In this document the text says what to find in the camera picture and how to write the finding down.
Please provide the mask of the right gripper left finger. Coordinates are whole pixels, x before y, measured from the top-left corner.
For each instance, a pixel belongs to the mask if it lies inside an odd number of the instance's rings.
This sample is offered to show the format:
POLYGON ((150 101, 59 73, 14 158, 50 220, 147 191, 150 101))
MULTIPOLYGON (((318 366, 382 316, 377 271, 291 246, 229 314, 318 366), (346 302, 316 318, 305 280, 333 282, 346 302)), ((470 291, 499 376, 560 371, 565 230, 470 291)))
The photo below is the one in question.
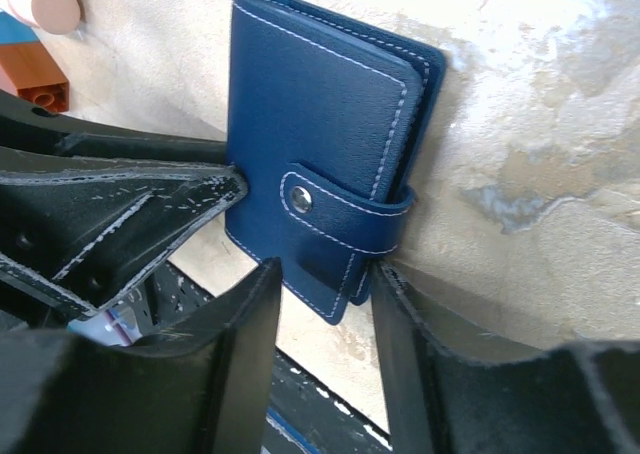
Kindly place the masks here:
POLYGON ((282 269, 262 261, 223 295, 128 347, 65 329, 1 336, 5 453, 257 453, 282 269))

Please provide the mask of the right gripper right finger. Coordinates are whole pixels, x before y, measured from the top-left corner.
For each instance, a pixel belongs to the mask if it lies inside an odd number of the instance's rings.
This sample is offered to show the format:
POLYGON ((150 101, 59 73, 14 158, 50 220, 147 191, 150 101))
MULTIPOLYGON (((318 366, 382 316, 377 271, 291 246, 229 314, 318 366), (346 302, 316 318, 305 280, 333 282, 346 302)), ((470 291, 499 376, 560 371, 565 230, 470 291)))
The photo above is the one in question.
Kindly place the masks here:
POLYGON ((639 345, 538 350, 485 331, 370 268, 376 345, 397 453, 635 453, 639 345))

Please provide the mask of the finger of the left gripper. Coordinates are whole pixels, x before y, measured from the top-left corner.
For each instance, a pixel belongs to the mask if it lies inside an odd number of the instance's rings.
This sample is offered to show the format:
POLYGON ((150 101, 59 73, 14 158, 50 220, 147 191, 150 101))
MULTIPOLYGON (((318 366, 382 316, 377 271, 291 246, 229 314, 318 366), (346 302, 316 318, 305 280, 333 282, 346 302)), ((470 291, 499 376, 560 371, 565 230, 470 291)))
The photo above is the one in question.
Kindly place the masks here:
POLYGON ((1 151, 1 282, 71 318, 125 297, 241 200, 232 166, 1 151))
POLYGON ((1 167, 63 169, 71 160, 225 166, 226 143, 135 131, 50 113, 1 93, 1 167))

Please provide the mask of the navy blue card holder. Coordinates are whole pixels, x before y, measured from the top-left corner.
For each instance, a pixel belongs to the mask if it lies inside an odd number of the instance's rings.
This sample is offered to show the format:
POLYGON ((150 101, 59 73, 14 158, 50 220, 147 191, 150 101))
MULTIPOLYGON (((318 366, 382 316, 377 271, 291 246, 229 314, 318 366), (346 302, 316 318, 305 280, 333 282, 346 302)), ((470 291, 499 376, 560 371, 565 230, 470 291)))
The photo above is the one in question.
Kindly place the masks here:
POLYGON ((302 0, 232 0, 225 215, 255 260, 329 324, 398 246, 408 184, 446 72, 437 48, 302 0))

